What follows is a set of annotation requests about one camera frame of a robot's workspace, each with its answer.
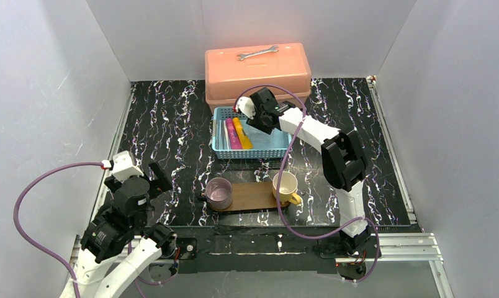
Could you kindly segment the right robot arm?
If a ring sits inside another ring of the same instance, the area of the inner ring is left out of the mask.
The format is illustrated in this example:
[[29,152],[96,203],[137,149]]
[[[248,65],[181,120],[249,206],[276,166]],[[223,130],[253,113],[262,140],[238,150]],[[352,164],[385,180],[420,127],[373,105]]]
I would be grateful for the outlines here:
[[278,102],[271,88],[255,86],[255,93],[236,99],[233,110],[246,116],[249,126],[267,134],[275,129],[289,133],[321,154],[323,175],[336,190],[339,226],[316,239],[338,235],[346,254],[362,251],[371,235],[363,199],[368,160],[357,131],[344,132],[314,119],[301,100],[297,105]]

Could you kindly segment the clear textured glass cup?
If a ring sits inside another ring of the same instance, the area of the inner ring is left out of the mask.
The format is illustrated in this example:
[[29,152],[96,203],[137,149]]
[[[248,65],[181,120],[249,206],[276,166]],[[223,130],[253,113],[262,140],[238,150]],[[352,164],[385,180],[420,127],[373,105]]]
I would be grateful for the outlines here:
[[255,149],[284,148],[289,138],[287,134],[278,129],[274,129],[270,134],[267,134],[249,125],[246,125],[245,128]]

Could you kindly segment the yellow ceramic mug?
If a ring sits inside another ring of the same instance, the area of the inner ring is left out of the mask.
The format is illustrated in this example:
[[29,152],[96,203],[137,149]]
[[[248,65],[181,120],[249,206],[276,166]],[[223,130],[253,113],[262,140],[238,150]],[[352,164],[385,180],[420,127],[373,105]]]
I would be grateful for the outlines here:
[[272,193],[281,205],[302,203],[302,198],[297,194],[298,180],[294,174],[284,171],[282,172],[281,182],[279,183],[279,173],[272,180]]

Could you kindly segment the purple ceramic mug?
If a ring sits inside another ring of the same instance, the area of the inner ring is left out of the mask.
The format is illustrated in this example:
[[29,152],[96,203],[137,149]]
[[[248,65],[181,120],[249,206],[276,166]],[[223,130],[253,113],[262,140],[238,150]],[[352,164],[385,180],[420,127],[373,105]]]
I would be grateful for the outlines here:
[[217,177],[207,183],[204,193],[197,199],[208,203],[215,210],[224,210],[233,202],[232,191],[233,187],[229,180]]

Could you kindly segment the yellow toothpaste tube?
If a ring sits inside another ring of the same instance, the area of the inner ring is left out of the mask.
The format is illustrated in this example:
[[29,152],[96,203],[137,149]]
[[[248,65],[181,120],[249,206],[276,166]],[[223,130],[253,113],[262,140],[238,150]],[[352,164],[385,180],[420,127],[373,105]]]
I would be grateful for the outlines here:
[[238,117],[234,117],[232,119],[232,122],[233,122],[233,126],[237,132],[237,136],[239,138],[239,141],[241,143],[242,148],[244,150],[253,149],[253,144],[251,143],[251,140],[249,139],[249,137],[245,133],[240,119]]

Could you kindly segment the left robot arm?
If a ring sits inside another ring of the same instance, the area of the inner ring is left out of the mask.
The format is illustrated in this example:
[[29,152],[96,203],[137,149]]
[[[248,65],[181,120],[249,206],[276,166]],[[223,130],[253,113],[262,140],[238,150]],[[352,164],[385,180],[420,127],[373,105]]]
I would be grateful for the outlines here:
[[176,233],[162,223],[147,225],[151,199],[172,190],[171,182],[157,162],[148,166],[150,179],[140,169],[120,169],[112,163],[112,175],[105,180],[113,199],[102,205],[85,229],[62,297],[119,297],[154,260],[173,261],[178,271]]

